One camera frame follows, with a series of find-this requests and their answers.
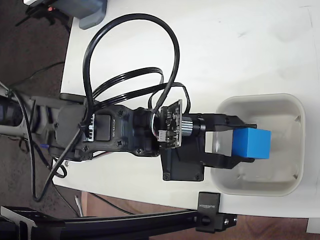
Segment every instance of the blue cube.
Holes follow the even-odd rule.
[[[232,155],[244,158],[268,159],[271,131],[256,128],[233,130]]]

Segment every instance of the white table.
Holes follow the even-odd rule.
[[[191,112],[214,113],[231,96],[289,93],[306,113],[305,165],[298,188],[284,197],[221,196],[219,210],[241,215],[319,218],[320,190],[320,1],[318,0],[109,0],[104,21],[81,30],[73,21],[62,93],[84,94],[82,63],[94,34],[105,23],[128,13],[155,15],[174,30],[181,61],[176,78],[190,94]],[[162,28],[147,21],[126,22],[98,44],[91,61],[92,88],[118,74],[160,67],[168,77],[173,47]],[[120,83],[98,100],[157,84],[147,75]],[[173,89],[171,104],[184,98]],[[126,102],[147,107],[148,97]],[[68,188],[152,204],[196,209],[198,192],[219,192],[205,169],[202,182],[162,180],[160,158],[112,153],[67,167]]]

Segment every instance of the screw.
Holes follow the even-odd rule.
[[[138,148],[137,150],[135,150],[136,154],[142,154],[144,151],[141,148]]]
[[[124,113],[125,113],[124,111],[120,110],[118,111],[118,116],[122,118],[124,116]]]
[[[85,145],[85,146],[82,148],[82,150],[83,150],[84,152],[87,152],[87,151],[89,150],[88,145]]]
[[[122,145],[123,145],[123,142],[122,142],[122,141],[118,141],[118,142],[116,143],[116,146],[117,146],[118,148],[121,148]]]
[[[170,180],[170,175],[169,175],[169,173],[164,173],[164,174],[163,174],[163,180],[165,180],[165,181]]]

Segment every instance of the black cable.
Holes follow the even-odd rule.
[[[26,77],[26,78],[24,78],[22,80],[19,80],[19,81],[15,82],[15,83],[9,85],[9,88],[13,88],[13,87],[16,87],[17,85],[23,84],[24,82],[33,79],[39,73],[45,72],[45,71],[47,71],[47,70],[49,70],[49,69],[51,69],[51,68],[53,68],[55,66],[58,66],[58,65],[61,65],[61,64],[64,64],[64,63],[65,63],[64,61],[59,61],[59,62],[56,62],[56,63],[51,64],[49,66],[46,66],[44,68],[41,68],[40,70],[35,71],[31,76]]]
[[[147,94],[153,94],[154,92],[158,92],[160,90],[165,89],[167,87],[167,84],[168,83],[154,85],[154,86],[150,86],[150,87],[146,87],[146,88],[143,88],[143,89],[140,89],[140,90],[127,92],[125,94],[121,94],[119,96],[115,96],[115,97],[109,98],[107,100],[104,100],[104,101],[96,103],[94,105],[94,109],[95,109],[95,111],[97,111],[99,109],[108,107],[110,105],[118,104],[118,103],[121,103],[121,102],[126,101],[126,100],[130,100],[130,99],[137,98],[137,97],[140,97],[140,96],[144,96],[144,95],[147,95]],[[186,109],[185,109],[185,113],[188,113],[190,111],[190,108],[191,108],[191,102],[190,102],[189,94],[188,94],[188,91],[187,91],[186,87],[180,82],[174,82],[172,87],[181,87],[181,88],[183,88],[183,90],[185,92],[185,96],[187,98],[187,106],[186,106]]]
[[[178,39],[173,32],[173,30],[161,19],[145,14],[145,13],[132,13],[120,16],[111,22],[107,23],[105,26],[103,26],[93,37],[91,42],[89,43],[83,59],[83,68],[82,68],[82,74],[83,74],[83,85],[84,85],[84,91],[86,96],[86,112],[85,116],[83,118],[82,123],[80,124],[80,127],[83,129],[90,124],[91,116],[94,112],[94,98],[92,93],[92,87],[91,87],[91,80],[90,80],[90,63],[91,63],[91,57],[93,54],[93,51],[95,47],[97,46],[98,42],[102,39],[102,37],[109,32],[111,29],[116,27],[119,24],[132,21],[132,20],[147,20],[154,22],[158,25],[160,25],[170,36],[172,43],[173,43],[173,49],[174,49],[174,62],[173,62],[173,69],[171,76],[168,80],[168,84],[165,86],[165,89],[163,93],[161,94],[160,98],[158,99],[155,108],[152,110],[153,113],[156,113],[161,105],[164,103],[170,88],[172,87],[175,78],[177,76],[178,67],[179,67],[179,61],[180,61],[180,49],[179,49],[179,43]]]
[[[36,193],[36,186],[33,185],[35,184],[35,181],[33,181],[33,184],[32,184],[32,196],[33,196],[33,200],[36,201],[37,203],[40,202],[47,190],[48,190],[48,187],[52,181],[52,179],[54,178],[54,175],[56,174],[58,168],[60,168],[60,166],[62,165],[63,161],[65,160],[67,154],[69,153],[69,151],[72,149],[72,147],[74,146],[74,144],[79,140],[79,137],[81,136],[82,132],[80,131],[80,129],[78,129],[78,131],[76,132],[76,134],[74,135],[74,137],[72,138],[71,142],[68,144],[68,146],[64,149],[63,153],[61,154],[61,156],[59,157],[59,159],[55,162],[54,166],[52,167],[52,170],[50,171],[49,173],[49,176],[47,177],[45,183],[44,183],[44,187],[43,187],[43,190],[40,194],[39,197],[37,197],[37,193]],[[31,174],[32,174],[32,177],[35,176],[35,164],[34,164],[34,159],[33,161],[31,161]]]
[[[184,113],[185,114],[188,114],[190,112],[190,109],[191,109],[191,101],[190,101],[190,96],[189,96],[189,93],[187,91],[187,88],[183,85],[181,86],[183,88],[183,91],[184,91],[184,95],[185,95],[185,98],[186,98],[186,107],[185,107],[185,111]],[[155,91],[154,93],[152,93],[152,95],[149,97],[149,100],[148,100],[148,108],[149,109],[152,109],[152,98],[153,96],[159,92],[158,91]]]
[[[122,208],[120,208],[120,207],[112,204],[112,203],[109,202],[108,200],[105,200],[104,198],[100,197],[99,195],[97,195],[97,194],[95,194],[95,193],[90,192],[90,194],[91,194],[92,196],[96,197],[97,199],[100,199],[101,201],[105,202],[106,204],[109,204],[111,207],[119,210],[120,212],[123,212],[123,213],[125,213],[125,214],[129,214],[129,215],[135,215],[134,213],[132,213],[132,212],[130,212],[130,211],[124,210],[124,209],[122,209]]]
[[[34,149],[37,151],[37,153],[38,153],[41,161],[42,161],[43,164],[45,165],[45,167],[46,167],[47,169],[49,169],[49,171],[51,171],[51,170],[52,170],[52,167],[51,167],[51,165],[49,164],[49,162],[47,161],[47,159],[46,159],[46,157],[44,156],[43,152],[41,151],[40,147],[39,147],[35,142],[32,142],[32,145],[33,145]],[[63,165],[60,166],[60,169],[62,170],[63,175],[60,174],[60,173],[58,173],[58,172],[56,172],[54,175],[57,176],[57,177],[60,178],[60,179],[64,179],[64,178],[67,176],[67,170],[66,170],[65,166],[63,166]]]
[[[73,211],[73,213],[80,218],[80,214],[71,206],[71,204],[65,199],[64,196],[62,196],[62,194],[59,192],[59,190],[57,189],[56,185],[54,184],[54,182],[52,181],[52,186],[55,189],[56,193],[60,196],[60,198],[62,198],[62,200],[65,202],[65,204]]]
[[[126,73],[123,73],[121,75],[115,76],[111,79],[109,79],[108,81],[105,81],[103,84],[101,84],[100,86],[98,86],[94,91],[93,91],[93,98],[97,98],[101,93],[103,93],[105,90],[109,89],[110,87],[121,83],[123,81],[141,76],[141,75],[145,75],[145,74],[152,74],[152,73],[158,73],[161,75],[161,79],[160,79],[160,83],[159,84],[163,84],[164,83],[164,73],[162,72],[162,70],[158,67],[144,67],[144,68],[140,68],[137,70],[133,70],[133,71],[129,71]]]

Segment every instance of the white plastic bin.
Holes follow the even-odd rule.
[[[299,185],[304,171],[305,110],[286,93],[228,98],[217,113],[237,115],[244,122],[271,131],[269,159],[241,162],[233,169],[211,169],[216,187],[225,194],[285,196]],[[230,156],[232,131],[214,135],[213,152]]]

